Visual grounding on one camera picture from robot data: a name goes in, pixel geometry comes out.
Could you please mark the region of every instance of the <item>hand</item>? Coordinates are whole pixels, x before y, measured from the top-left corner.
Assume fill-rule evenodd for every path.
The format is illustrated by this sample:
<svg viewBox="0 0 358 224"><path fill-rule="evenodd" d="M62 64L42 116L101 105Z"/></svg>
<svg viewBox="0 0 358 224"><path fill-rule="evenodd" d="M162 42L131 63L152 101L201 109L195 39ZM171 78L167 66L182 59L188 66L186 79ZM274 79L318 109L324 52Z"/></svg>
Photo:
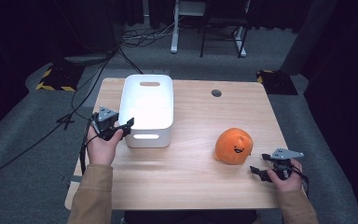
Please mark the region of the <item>hand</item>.
<svg viewBox="0 0 358 224"><path fill-rule="evenodd" d="M302 172L301 163L291 159L291 163ZM273 170L267 170L269 178L275 184L275 188L279 193L284 193L292 190L302 190L302 178L295 172L292 172L289 178L281 180Z"/></svg>
<svg viewBox="0 0 358 224"><path fill-rule="evenodd" d="M87 134L87 153L89 154L90 164L112 165L116 156L116 146L121 140L123 130L119 129L115 135L109 140L105 141L100 137L95 137L97 133L92 126L89 127Z"/></svg>

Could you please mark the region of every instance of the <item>cable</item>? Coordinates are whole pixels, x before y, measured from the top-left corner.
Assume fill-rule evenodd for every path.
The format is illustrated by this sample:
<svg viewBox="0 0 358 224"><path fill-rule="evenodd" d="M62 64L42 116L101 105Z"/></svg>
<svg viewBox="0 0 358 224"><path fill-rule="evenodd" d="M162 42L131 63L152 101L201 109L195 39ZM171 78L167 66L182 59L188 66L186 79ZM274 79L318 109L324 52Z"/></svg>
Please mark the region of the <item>cable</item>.
<svg viewBox="0 0 358 224"><path fill-rule="evenodd" d="M135 71L137 71L139 74L143 74L143 72L141 71L141 69L138 68L138 66L136 66L135 63L133 63L128 57L127 55L124 53L123 49L121 47L118 47L118 54L120 54L121 56L123 56L124 60L129 63L133 69L135 69Z"/></svg>
<svg viewBox="0 0 358 224"><path fill-rule="evenodd" d="M126 32L122 37L121 37L121 42L123 44L123 46L129 47L129 48L136 48L136 47L146 47L148 45L153 44L156 40L162 39L163 37L167 36L167 35L172 35L173 33L169 33L169 34L164 34L166 31L168 31L170 28L172 28L174 26L174 23L171 23L169 26L165 27L164 29L161 30L157 30L154 31L152 33L148 33L146 34L146 32L149 29L146 29L144 31L143 34L138 35L138 31L128 31ZM129 43L129 40L137 40L138 39L138 43Z"/></svg>
<svg viewBox="0 0 358 224"><path fill-rule="evenodd" d="M89 133L90 125L91 125L91 119L89 119L89 122L87 123L85 132L83 134L83 141L81 143L81 148L80 148L80 152L79 152L80 169L81 169L81 174L82 175L86 171L86 163L85 163L85 160L86 160L86 147L87 147L87 144L89 143L88 142L86 144L86 140L87 140L87 135Z"/></svg>
<svg viewBox="0 0 358 224"><path fill-rule="evenodd" d="M88 46L86 46L83 41L79 38L79 36L76 34L74 28L72 27L71 23L68 21L68 19L66 18L65 14L63 13L60 5L57 3L57 0L54 0L54 4L55 6L57 7L57 9L60 11L63 19L65 20L66 22L66 25L68 26L68 28L71 30L72 34L74 35L75 39L83 46L83 48L85 49L88 49L90 50L91 52L94 52L94 53L106 53L105 51L98 51L98 50L94 50Z"/></svg>
<svg viewBox="0 0 358 224"><path fill-rule="evenodd" d="M98 75L98 78L101 76L101 73L103 71L103 69L106 67L107 63L110 61L110 59L113 57L113 55L110 56L110 58L108 60L106 60L103 63L102 69L100 70L100 74ZM62 122L60 122L56 127L54 127L51 131L49 131L45 136L43 136L41 139L39 139L38 141L36 141L36 143L34 143L33 145L31 145L30 147L27 147L25 150L23 150L21 153L19 153L17 156L15 156L14 158L12 158L11 160L7 161L5 164L0 166L0 171L2 169L4 169L5 167L7 167L8 165L10 165L13 161L15 161L16 159L18 159L19 157L21 157L23 154L25 154L26 152L28 152L29 150L31 150L32 148L36 147L38 144L40 144L43 140L45 140L46 138L48 138L52 133L54 133L61 125L63 125L72 115L75 114L75 112L78 110L78 108L80 108L84 102L86 102L86 100L89 98L89 96L91 95L92 90L94 89L94 87L96 86L96 83L94 83L94 85L92 86L89 94L83 99L83 101L69 114L69 116L67 116L66 119L62 120Z"/></svg>
<svg viewBox="0 0 358 224"><path fill-rule="evenodd" d="M290 166L292 172L295 172L296 174L298 174L301 179L303 180L303 182L305 182L306 186L304 188L305 190L305 194L307 195L307 198L309 198L310 196L310 180L308 179L308 177L306 175L303 175L303 173L294 165Z"/></svg>
<svg viewBox="0 0 358 224"><path fill-rule="evenodd" d="M94 140L94 138L96 138L96 137L99 137L99 135L97 134L97 135L93 136L93 137L85 144L85 147L89 144L89 142L91 142L92 140Z"/></svg>
<svg viewBox="0 0 358 224"><path fill-rule="evenodd" d="M74 93L74 95L72 96L71 107L72 107L72 109L76 112L76 114L77 114L79 117L81 117L82 119L88 119L88 118L85 118L84 116L80 115L80 114L77 113L77 111L75 110L75 106L74 106L75 96L76 96L76 94L77 94L78 91L80 91L84 86L86 86L86 84L89 83L89 81L92 80L92 79L98 74L98 71L101 69L102 66L103 66L103 63L98 67L97 71L95 71L95 74L94 74L93 76L89 77L89 79L87 79L86 82L85 82L83 85L81 85L81 86L77 89L77 91ZM98 77L96 78L95 83L94 83L94 85L92 86L91 90L89 90L89 92L92 92L92 90L94 89L96 83L97 83L98 80L100 79L101 73L100 73L100 75L98 75Z"/></svg>

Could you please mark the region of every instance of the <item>jacket sleeve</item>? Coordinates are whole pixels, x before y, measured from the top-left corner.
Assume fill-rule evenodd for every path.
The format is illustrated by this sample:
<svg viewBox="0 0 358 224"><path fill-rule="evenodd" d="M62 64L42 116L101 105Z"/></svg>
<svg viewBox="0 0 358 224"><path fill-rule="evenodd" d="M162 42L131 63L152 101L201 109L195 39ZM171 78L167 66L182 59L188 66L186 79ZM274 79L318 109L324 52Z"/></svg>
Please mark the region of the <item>jacket sleeve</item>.
<svg viewBox="0 0 358 224"><path fill-rule="evenodd" d="M110 223L112 172L107 165L89 164L72 200L68 223Z"/></svg>
<svg viewBox="0 0 358 224"><path fill-rule="evenodd" d="M303 191L279 193L277 198L285 224L319 223L316 212Z"/></svg>

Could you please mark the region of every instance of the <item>yellow black tape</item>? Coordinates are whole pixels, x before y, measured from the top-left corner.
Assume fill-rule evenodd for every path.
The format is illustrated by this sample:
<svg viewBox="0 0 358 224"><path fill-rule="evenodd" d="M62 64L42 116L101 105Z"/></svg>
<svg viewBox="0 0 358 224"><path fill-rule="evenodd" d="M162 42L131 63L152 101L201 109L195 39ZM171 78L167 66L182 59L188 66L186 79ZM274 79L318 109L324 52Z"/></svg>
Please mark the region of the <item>yellow black tape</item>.
<svg viewBox="0 0 358 224"><path fill-rule="evenodd" d="M37 90L46 90L46 91L76 91L76 88L71 86L59 86L59 85L45 85L46 79L49 78L52 68L50 67L42 78L39 81L39 84L36 86Z"/></svg>
<svg viewBox="0 0 358 224"><path fill-rule="evenodd" d="M274 73L274 71L271 70L261 70L258 71L255 75L255 77L257 78L257 82L263 84L263 77L261 76L261 73Z"/></svg>

